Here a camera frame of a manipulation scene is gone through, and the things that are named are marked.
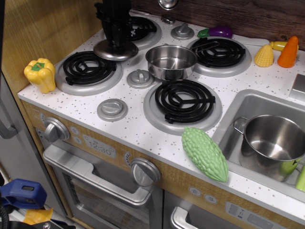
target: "sink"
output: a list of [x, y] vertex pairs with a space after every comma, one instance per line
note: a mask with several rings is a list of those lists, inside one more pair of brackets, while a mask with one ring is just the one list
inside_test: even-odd
[[[305, 203], [305, 192], [295, 188], [301, 165], [284, 182], [276, 181], [265, 175], [241, 166], [239, 155], [243, 135], [233, 128], [233, 121], [239, 117], [251, 119], [258, 115], [277, 115], [297, 123], [305, 131], [305, 106], [286, 101], [256, 90], [240, 91], [228, 108], [212, 139], [219, 145], [224, 154], [229, 170], [254, 180], [267, 187], [282, 192]], [[243, 131], [245, 121], [236, 122], [238, 129]]]

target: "wooden panel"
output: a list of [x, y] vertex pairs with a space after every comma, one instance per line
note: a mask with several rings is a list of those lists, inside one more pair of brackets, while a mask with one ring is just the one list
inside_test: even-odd
[[207, 28], [227, 25], [237, 35], [287, 41], [298, 36], [305, 50], [303, 0], [180, 0], [173, 10], [163, 10], [157, 0], [132, 0], [132, 8], [168, 14], [179, 21]]
[[95, 0], [6, 1], [2, 71], [13, 92], [26, 85], [23, 69], [32, 60], [56, 64], [102, 28]]
[[[168, 164], [165, 164], [159, 160], [156, 160], [154, 158], [151, 158], [141, 152], [138, 152], [130, 147], [127, 147], [123, 144], [120, 144], [116, 141], [113, 141], [105, 136], [102, 136], [98, 133], [95, 133], [93, 131], [90, 131], [80, 125], [77, 125], [73, 122], [70, 122], [68, 120], [65, 120], [61, 117], [58, 117], [50, 112], [44, 111], [34, 105], [31, 105], [27, 102], [23, 102], [24, 106], [29, 114], [29, 117], [31, 118], [32, 124], [39, 128], [44, 130], [45, 127], [41, 121], [40, 118], [40, 113], [42, 112], [45, 117], [51, 116], [51, 117], [55, 117], [58, 120], [60, 120], [66, 127], [68, 127], [68, 129], [73, 126], [76, 129], [78, 129], [78, 131], [81, 133], [79, 135], [75, 135], [73, 132], [70, 131], [71, 137], [67, 140], [68, 143], [75, 145], [78, 148], [81, 148], [87, 152], [90, 152], [91, 154], [102, 158], [126, 171], [130, 171], [130, 168], [127, 166], [125, 160], [124, 160], [124, 155], [126, 152], [129, 152], [131, 154], [131, 156], [129, 157], [129, 161], [131, 161], [133, 158], [135, 157], [142, 157], [142, 158], [146, 158], [148, 160], [150, 160], [152, 163], [154, 163], [158, 169], [160, 170], [161, 174], [162, 174], [162, 178], [161, 180], [157, 183], [157, 185], [161, 188], [163, 188], [166, 191], [169, 191], [171, 193], [173, 193], [174, 195], [181, 197], [241, 228], [244, 229], [255, 229], [255, 227], [252, 227], [244, 222], [242, 222], [241, 220], [232, 217], [231, 215], [225, 213], [224, 211], [224, 207], [225, 207], [225, 202], [226, 201], [230, 201], [232, 203], [235, 203], [243, 208], [246, 208], [258, 215], [261, 215], [265, 218], [268, 218], [280, 225], [283, 225], [284, 227], [288, 228], [288, 229], [302, 229], [305, 228], [303, 225], [300, 225], [294, 221], [291, 221], [283, 216], [280, 216], [279, 214], [276, 214], [272, 211], [269, 211], [257, 204], [254, 204], [248, 200], [245, 200], [237, 195], [234, 195], [232, 193], [229, 193], [221, 188], [218, 188], [214, 185], [211, 185], [210, 183], [200, 180], [194, 176], [191, 176], [190, 174], [187, 174], [181, 170], [178, 170]], [[85, 135], [89, 135], [97, 140], [100, 140], [104, 143], [109, 144], [110, 146], [114, 147], [117, 150], [117, 156], [115, 159], [106, 156], [102, 153], [99, 153], [98, 151], [86, 146], [86, 144], [84, 143], [84, 139], [82, 137], [82, 134]], [[79, 145], [78, 143], [76, 143], [73, 140], [73, 137], [78, 137], [84, 144]], [[200, 197], [197, 197], [193, 194], [191, 194], [189, 192], [189, 187], [195, 187], [198, 190], [200, 190], [202, 192], [202, 195]], [[218, 203], [217, 204], [211, 204], [209, 202], [207, 202], [204, 199], [204, 195], [205, 194], [210, 194], [212, 196], [214, 196], [217, 200]]]

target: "toy bitter melon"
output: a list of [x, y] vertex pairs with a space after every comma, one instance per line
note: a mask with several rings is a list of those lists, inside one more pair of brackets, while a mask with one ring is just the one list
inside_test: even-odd
[[209, 178], [221, 182], [228, 180], [225, 157], [207, 133], [198, 128], [185, 127], [182, 145], [192, 162]]

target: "speckled countertop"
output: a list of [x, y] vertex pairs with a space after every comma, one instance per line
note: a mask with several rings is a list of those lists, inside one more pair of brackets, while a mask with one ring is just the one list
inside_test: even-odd
[[[197, 39], [193, 37], [187, 41], [179, 41], [171, 37], [172, 28], [181, 25], [182, 22], [177, 21], [174, 25], [168, 25], [158, 17], [146, 17], [157, 22], [162, 29], [162, 38], [155, 46], [167, 43], [185, 47], [191, 41]], [[189, 25], [189, 27], [194, 29], [195, 34], [203, 29], [195, 25]], [[243, 43], [243, 38], [240, 36], [234, 35], [233, 39]], [[73, 53], [91, 51], [100, 40], [102, 40], [102, 31], [96, 33]], [[260, 46], [246, 44], [245, 46], [251, 53], [252, 63], [244, 73], [228, 78], [207, 77], [197, 73], [193, 73], [189, 77], [204, 83], [217, 93], [223, 107], [222, 117], [236, 94], [244, 89], [255, 89], [305, 105], [305, 102], [289, 97], [296, 75], [298, 73], [305, 74], [305, 52], [299, 51], [295, 66], [286, 69], [276, 63], [280, 52], [274, 51], [274, 64], [267, 68], [260, 68], [253, 61]], [[122, 62], [122, 79], [112, 89], [102, 94], [74, 96], [63, 93], [58, 88], [51, 93], [42, 94], [37, 88], [29, 85], [19, 92], [19, 98], [305, 225], [304, 202], [231, 171], [229, 171], [229, 178], [226, 183], [219, 183], [207, 178], [187, 157], [182, 148], [181, 136], [166, 134], [153, 127], [146, 120], [143, 113], [143, 101], [152, 86], [147, 89], [134, 89], [127, 84], [126, 78], [129, 73], [136, 69], [147, 70], [145, 54], [148, 50], [141, 50], [135, 57]], [[128, 106], [128, 114], [120, 121], [105, 122], [97, 116], [98, 105], [110, 98], [121, 99]], [[218, 125], [219, 123], [208, 130], [207, 134], [212, 137]]]

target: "orange carrot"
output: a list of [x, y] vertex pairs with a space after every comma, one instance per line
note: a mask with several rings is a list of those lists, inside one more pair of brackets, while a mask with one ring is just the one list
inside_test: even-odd
[[298, 43], [299, 39], [296, 36], [293, 36], [288, 40], [287, 45], [284, 47], [277, 60], [278, 65], [284, 68], [291, 68], [294, 66]]

